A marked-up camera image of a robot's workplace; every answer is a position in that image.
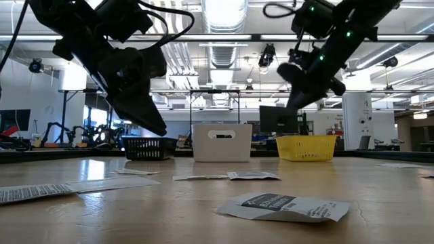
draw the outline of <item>white paper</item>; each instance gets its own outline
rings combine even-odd
[[[208,175],[208,176],[174,176],[173,180],[217,180],[227,179],[227,175]]]
[[[75,193],[65,184],[40,184],[30,186],[7,186],[0,187],[0,205],[15,203],[39,197],[50,197]]]
[[[82,182],[67,183],[70,188],[78,193],[94,192],[100,190],[114,190],[122,188],[131,188],[138,186],[150,186],[160,184],[154,180],[146,179],[139,176],[126,176],[118,178],[107,178],[103,180],[85,180]]]
[[[149,176],[153,174],[158,174],[159,172],[148,172],[148,171],[140,171],[135,169],[116,169],[112,174],[127,174],[127,175],[137,175],[137,176]]]
[[[231,180],[280,180],[279,176],[268,172],[228,172]]]
[[[248,193],[229,199],[216,212],[248,220],[316,223],[327,220],[337,222],[349,208],[350,203],[340,201]]]
[[[383,163],[383,164],[380,164],[378,166],[396,167],[396,168],[400,168],[400,169],[429,167],[429,166],[413,165],[413,164],[409,164],[409,163]]]

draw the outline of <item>bin handle cutout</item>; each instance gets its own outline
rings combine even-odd
[[[227,131],[211,130],[208,132],[208,137],[210,139],[233,139],[233,138],[235,138],[235,131],[233,131],[233,130],[227,130]]]

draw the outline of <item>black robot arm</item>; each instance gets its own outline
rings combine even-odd
[[[377,41],[376,25],[401,0],[343,0],[333,5],[326,0],[306,0],[300,9],[294,10],[278,3],[268,3],[263,13],[269,18],[282,18],[294,14],[291,29],[298,36],[298,43],[289,51],[289,63],[277,69],[279,75],[292,84],[287,107],[301,109],[327,97],[331,89],[337,96],[345,93],[345,85],[335,74],[345,67],[345,62],[365,38]],[[270,16],[267,7],[274,5],[287,9],[288,14]],[[298,49],[302,36],[308,33],[316,39],[327,38],[321,48],[312,52]]]
[[[166,125],[149,96],[151,78],[166,74],[166,62],[160,47],[185,34],[194,23],[191,13],[155,7],[138,0],[104,0],[92,9],[84,0],[27,0],[36,19],[62,36],[53,53],[66,60],[76,58],[98,86],[107,93],[107,102],[121,119],[128,119],[160,136]],[[142,34],[152,27],[152,15],[164,18],[139,4],[157,11],[183,14],[191,18],[189,26],[176,35],[168,35],[146,49],[113,47],[109,37],[121,43],[136,31]]]

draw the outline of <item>white storage bin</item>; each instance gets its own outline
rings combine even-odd
[[[193,125],[196,162],[248,162],[252,125]]]

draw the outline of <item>workbench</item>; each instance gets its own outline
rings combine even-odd
[[[434,169],[379,167],[396,161],[339,157],[293,163],[194,163],[192,158],[132,162],[123,157],[60,159],[0,165],[0,186],[115,177],[126,167],[160,171],[159,185],[68,195],[0,206],[1,243],[432,243]],[[267,171],[282,180],[172,181],[172,176]],[[214,211],[247,192],[348,201],[339,222],[252,221]]]

